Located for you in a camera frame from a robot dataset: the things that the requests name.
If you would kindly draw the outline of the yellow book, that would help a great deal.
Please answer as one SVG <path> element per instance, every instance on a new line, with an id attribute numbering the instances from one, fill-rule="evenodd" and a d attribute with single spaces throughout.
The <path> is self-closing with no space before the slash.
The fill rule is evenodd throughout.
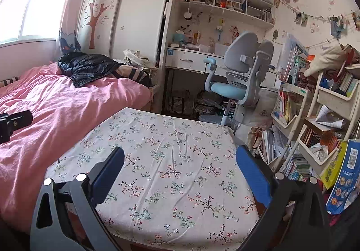
<path id="1" fill-rule="evenodd" d="M 329 166 L 321 174 L 320 178 L 326 189 L 330 189 L 336 183 L 345 157 L 346 149 L 347 142 L 342 141 L 339 145 L 337 154 L 335 154 L 335 157 L 333 158 Z"/>

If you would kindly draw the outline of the pink duvet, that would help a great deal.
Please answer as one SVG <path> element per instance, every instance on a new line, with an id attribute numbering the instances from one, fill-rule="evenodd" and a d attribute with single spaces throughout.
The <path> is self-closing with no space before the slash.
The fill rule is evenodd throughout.
<path id="1" fill-rule="evenodd" d="M 1 88 L 1 112 L 29 110 L 32 124 L 1 144 L 1 218 L 28 233 L 47 168 L 123 108 L 142 109 L 150 89 L 131 79 L 103 77 L 81 88 L 57 64 L 31 68 Z"/>

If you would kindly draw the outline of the blue printed paper bag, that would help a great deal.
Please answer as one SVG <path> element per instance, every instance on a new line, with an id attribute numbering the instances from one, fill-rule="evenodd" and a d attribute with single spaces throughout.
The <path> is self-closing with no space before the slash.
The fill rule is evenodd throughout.
<path id="1" fill-rule="evenodd" d="M 346 210 L 359 196 L 359 139 L 351 139 L 338 179 L 326 203 L 328 214 L 336 215 Z"/>

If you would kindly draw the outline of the black puffer jacket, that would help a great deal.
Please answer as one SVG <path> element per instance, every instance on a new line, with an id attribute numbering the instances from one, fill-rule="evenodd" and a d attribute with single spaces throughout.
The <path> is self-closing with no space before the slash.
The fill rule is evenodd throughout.
<path id="1" fill-rule="evenodd" d="M 57 65 L 63 75 L 72 79 L 76 88 L 81 88 L 111 74 L 121 63 L 101 54 L 70 52 L 62 55 Z"/>

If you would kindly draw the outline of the white rolling book cart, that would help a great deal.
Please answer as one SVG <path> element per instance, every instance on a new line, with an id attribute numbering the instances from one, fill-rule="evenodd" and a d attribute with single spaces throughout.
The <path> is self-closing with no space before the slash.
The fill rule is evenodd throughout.
<path id="1" fill-rule="evenodd" d="M 314 91 L 281 83 L 271 117 L 257 154 L 290 179 L 320 178 L 359 120 L 359 80 L 346 72 L 335 83 L 319 74 Z"/>

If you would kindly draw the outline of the floral white tablecloth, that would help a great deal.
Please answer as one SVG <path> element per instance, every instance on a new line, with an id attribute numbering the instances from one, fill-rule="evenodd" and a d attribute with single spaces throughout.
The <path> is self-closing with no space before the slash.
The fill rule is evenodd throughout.
<path id="1" fill-rule="evenodd" d="M 259 218 L 226 126 L 125 108 L 48 167 L 56 182 L 114 148 L 124 166 L 97 210 L 116 237 L 167 250 L 236 250 Z"/>

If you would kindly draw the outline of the striped pillow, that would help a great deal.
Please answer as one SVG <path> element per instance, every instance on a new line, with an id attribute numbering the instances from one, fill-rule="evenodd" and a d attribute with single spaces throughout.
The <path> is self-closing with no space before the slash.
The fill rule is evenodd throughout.
<path id="1" fill-rule="evenodd" d="M 121 65 L 116 70 L 114 70 L 112 74 L 118 79 L 127 78 L 146 87 L 151 86 L 151 79 L 149 75 L 143 70 L 135 68 L 134 66 Z"/>

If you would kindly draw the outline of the grey blue desk chair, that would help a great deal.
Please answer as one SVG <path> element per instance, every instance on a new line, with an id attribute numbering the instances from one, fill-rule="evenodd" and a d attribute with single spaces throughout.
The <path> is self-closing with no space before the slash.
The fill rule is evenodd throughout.
<path id="1" fill-rule="evenodd" d="M 209 74 L 204 88 L 209 93 L 227 98 L 228 104 L 222 116 L 203 114 L 199 120 L 220 125 L 241 123 L 259 100 L 260 85 L 272 66 L 273 53 L 272 42 L 264 40 L 258 43 L 255 33 L 243 32 L 225 52 L 225 83 L 213 81 L 217 62 L 214 58 L 205 58 Z"/>

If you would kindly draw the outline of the white wardrobe with tree decal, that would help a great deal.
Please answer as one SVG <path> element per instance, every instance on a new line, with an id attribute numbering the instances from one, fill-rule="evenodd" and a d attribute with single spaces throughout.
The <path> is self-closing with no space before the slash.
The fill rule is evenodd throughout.
<path id="1" fill-rule="evenodd" d="M 122 59 L 139 52 L 156 63 L 168 0 L 84 0 L 77 40 L 81 51 Z"/>

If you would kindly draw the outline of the white desk with drawers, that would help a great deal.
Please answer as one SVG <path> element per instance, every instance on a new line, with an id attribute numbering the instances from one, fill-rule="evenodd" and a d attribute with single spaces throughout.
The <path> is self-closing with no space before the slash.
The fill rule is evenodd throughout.
<path id="1" fill-rule="evenodd" d="M 226 82 L 226 67 L 222 56 L 172 47 L 166 47 L 162 51 L 159 60 L 162 72 L 162 112 L 168 110 L 168 99 L 172 93 L 189 91 L 195 97 L 204 88 L 209 70 L 203 60 L 208 57 L 217 61 L 214 80 Z"/>

